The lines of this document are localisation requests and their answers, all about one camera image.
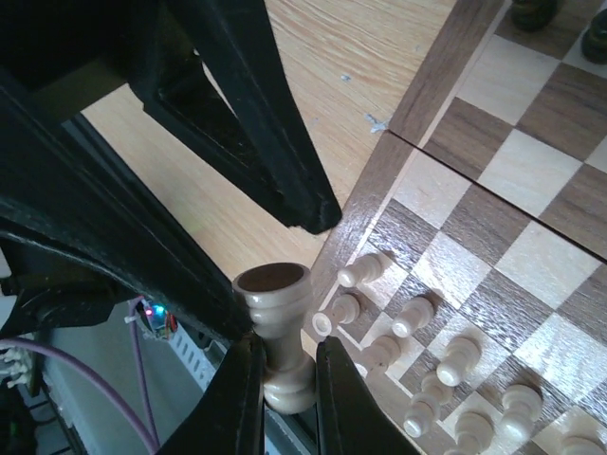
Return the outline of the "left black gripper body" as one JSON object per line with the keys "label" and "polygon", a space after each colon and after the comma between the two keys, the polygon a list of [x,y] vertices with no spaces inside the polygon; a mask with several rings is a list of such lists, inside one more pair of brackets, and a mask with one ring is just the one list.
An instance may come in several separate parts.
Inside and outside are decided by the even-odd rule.
{"label": "left black gripper body", "polygon": [[5,1],[1,5],[1,235],[166,304],[221,340],[251,327],[227,277],[93,128],[34,93],[103,61],[145,111],[203,157],[220,145],[193,133],[169,102],[203,82],[180,49],[239,51],[215,1]]}

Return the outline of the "white chess rook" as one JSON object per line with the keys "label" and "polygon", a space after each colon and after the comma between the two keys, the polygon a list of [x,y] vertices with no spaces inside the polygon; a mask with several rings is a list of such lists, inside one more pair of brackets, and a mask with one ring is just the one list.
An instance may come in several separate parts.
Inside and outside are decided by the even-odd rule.
{"label": "white chess rook", "polygon": [[238,275],[232,289],[264,342],[267,406],[285,415],[310,409],[316,402],[316,364],[304,350],[301,335],[313,301],[309,268],[294,263],[260,265]]}

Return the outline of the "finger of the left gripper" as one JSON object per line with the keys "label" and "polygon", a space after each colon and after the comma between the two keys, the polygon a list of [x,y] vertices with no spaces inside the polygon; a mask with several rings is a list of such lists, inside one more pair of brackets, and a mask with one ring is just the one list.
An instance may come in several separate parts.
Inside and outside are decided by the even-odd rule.
{"label": "finger of the left gripper", "polygon": [[145,1],[144,111],[287,227],[341,209],[289,89],[262,1]]}

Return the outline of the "wooden chess board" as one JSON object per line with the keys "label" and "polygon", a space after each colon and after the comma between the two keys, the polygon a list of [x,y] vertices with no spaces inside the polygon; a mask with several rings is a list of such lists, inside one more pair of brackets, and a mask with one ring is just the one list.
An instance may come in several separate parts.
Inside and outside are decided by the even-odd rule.
{"label": "wooden chess board", "polygon": [[[377,404],[423,454],[606,450],[606,64],[581,53],[602,1],[559,1],[537,31],[512,1],[459,1],[438,33],[315,263],[306,324],[338,337]],[[392,265],[356,287],[367,253]],[[428,325],[397,337],[403,305]],[[455,337],[478,364],[456,387],[436,368]],[[502,396],[536,390],[524,443],[499,430]]]}

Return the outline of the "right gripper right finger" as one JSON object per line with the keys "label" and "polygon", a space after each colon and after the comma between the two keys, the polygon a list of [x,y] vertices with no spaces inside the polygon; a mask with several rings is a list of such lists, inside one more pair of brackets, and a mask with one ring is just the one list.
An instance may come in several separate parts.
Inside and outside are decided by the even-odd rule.
{"label": "right gripper right finger", "polygon": [[316,352],[317,446],[320,454],[415,454],[381,410],[337,337]]}

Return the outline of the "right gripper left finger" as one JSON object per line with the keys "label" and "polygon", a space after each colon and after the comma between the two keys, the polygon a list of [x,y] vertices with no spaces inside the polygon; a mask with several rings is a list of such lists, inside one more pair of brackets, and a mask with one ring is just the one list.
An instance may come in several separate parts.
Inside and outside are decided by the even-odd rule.
{"label": "right gripper left finger", "polygon": [[263,454],[265,357],[252,332],[228,349],[191,414],[160,454]]}

